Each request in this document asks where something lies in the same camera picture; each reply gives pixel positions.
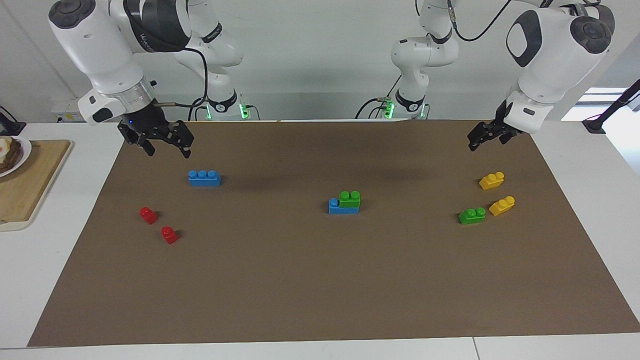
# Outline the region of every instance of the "blue block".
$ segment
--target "blue block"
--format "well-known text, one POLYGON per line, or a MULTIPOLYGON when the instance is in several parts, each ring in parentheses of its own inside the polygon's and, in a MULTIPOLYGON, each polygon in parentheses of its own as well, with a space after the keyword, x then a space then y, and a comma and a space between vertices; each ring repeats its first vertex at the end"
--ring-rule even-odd
POLYGON ((354 215, 360 211, 360 208, 341 208, 338 199, 329 200, 329 215, 354 215))
POLYGON ((191 184, 191 186, 208 188, 212 186, 220 186, 221 183, 222 178, 220 177, 220 174, 213 170, 209 172, 204 170, 200 170, 198 172, 196 170, 189 171, 189 184, 191 184))

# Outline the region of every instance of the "green block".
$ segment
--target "green block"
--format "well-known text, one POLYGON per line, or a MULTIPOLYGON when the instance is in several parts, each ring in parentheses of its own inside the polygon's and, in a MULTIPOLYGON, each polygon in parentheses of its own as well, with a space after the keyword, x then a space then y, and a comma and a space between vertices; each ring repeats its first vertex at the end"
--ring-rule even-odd
POLYGON ((476 210, 469 209, 461 213, 458 217, 462 225, 478 224, 486 218, 486 210, 479 208, 476 210))
POLYGON ((340 207, 341 208, 359 208, 360 207, 360 193, 359 192, 341 192, 340 193, 340 207))

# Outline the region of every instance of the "black stand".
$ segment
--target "black stand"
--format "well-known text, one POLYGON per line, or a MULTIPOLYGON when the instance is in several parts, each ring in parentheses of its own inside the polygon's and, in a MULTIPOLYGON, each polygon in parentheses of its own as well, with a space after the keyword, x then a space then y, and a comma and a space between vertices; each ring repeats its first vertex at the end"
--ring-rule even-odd
POLYGON ((640 79, 636 81, 627 91, 625 91, 616 102, 611 104, 611 106, 606 109, 600 117, 595 120, 585 120, 582 122, 584 127, 587 128, 592 134, 606 134, 602 129, 604 122, 609 120, 611 115, 613 115, 616 111, 618 111, 621 107, 627 105, 631 97, 640 92, 640 79))
POLYGON ((0 124, 4 130, 0 132, 0 136, 16 136, 20 135, 25 126, 27 126, 26 122, 14 122, 9 120, 3 113, 0 113, 0 124))

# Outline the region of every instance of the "stacked blocks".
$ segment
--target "stacked blocks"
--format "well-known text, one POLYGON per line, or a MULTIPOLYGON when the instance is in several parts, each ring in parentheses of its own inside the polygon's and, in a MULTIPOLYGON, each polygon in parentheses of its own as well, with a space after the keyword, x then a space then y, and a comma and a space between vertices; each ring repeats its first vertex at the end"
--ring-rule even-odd
POLYGON ((329 215, 352 215, 360 212, 361 203, 359 192, 341 192, 340 200, 329 200, 329 215))
POLYGON ((506 213, 516 204, 516 199, 513 196, 507 196, 504 199, 491 205, 489 211, 496 217, 500 214, 506 213))
POLYGON ((204 170, 200 170, 198 172, 196 170, 189 171, 189 184, 191 184, 191 186, 205 188, 220 186, 221 183, 222 178, 220 177, 220 174, 213 170, 208 172, 204 170))
POLYGON ((504 174, 502 172, 496 172, 495 174, 489 174, 480 180, 480 187, 483 190, 489 190, 497 188, 504 182, 504 174))
POLYGON ((469 209, 461 213, 458 217, 462 225, 478 224, 485 220, 486 210, 484 208, 469 209))

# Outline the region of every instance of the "bread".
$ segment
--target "bread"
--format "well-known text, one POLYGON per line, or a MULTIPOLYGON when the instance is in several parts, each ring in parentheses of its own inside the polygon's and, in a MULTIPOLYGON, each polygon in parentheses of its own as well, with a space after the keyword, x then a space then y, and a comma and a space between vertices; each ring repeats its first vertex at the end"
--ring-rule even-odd
POLYGON ((0 136, 0 174, 11 170, 20 160, 20 143, 9 136, 0 136))

